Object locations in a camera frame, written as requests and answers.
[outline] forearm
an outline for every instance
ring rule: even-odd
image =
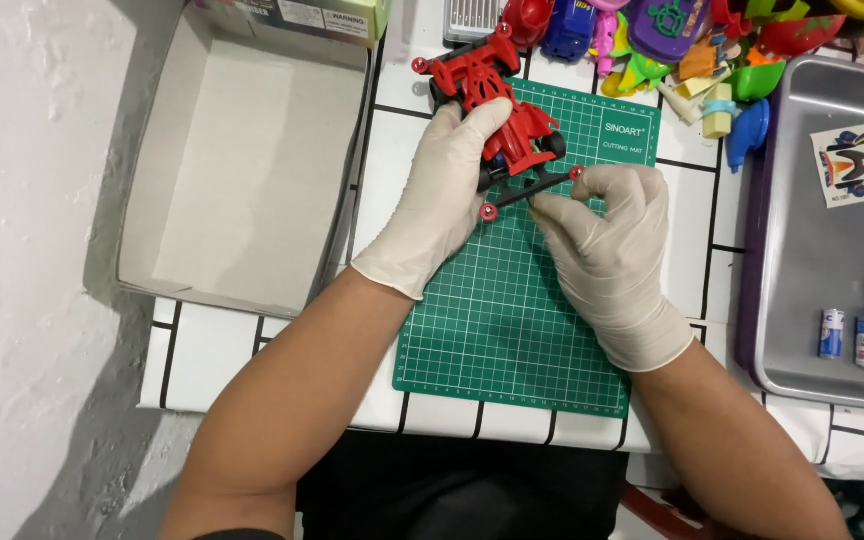
[[[295,483],[352,421],[412,304],[352,268],[342,272],[216,399],[192,444],[163,531],[177,525],[172,516],[188,525],[197,518],[188,509],[221,505],[215,494],[256,497],[260,504],[263,497],[294,497]],[[202,494],[208,505],[197,500]],[[231,505],[243,507],[242,500]]]
[[[631,377],[666,457],[712,518],[775,540],[850,538],[809,461],[698,341]]]

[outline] sticker sheet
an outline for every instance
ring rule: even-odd
[[[825,206],[864,203],[864,125],[812,133]]]

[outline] latex glove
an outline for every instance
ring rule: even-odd
[[[580,202],[593,196],[605,199],[605,218]],[[595,165],[575,182],[571,199],[539,193],[532,205],[562,291],[613,364],[652,371],[690,346],[692,328],[659,282],[669,229],[661,172]]]
[[[426,284],[475,229],[486,195],[476,194],[482,149],[511,112],[506,98],[475,107],[464,121],[458,103],[440,107],[418,142],[398,207],[352,267],[422,300]]]

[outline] blue toy car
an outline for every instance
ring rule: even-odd
[[[567,62],[578,62],[593,42],[595,7],[585,0],[556,0],[542,52]]]

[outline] dark pants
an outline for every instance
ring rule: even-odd
[[[346,431],[298,484],[307,540],[607,538],[628,454]]]

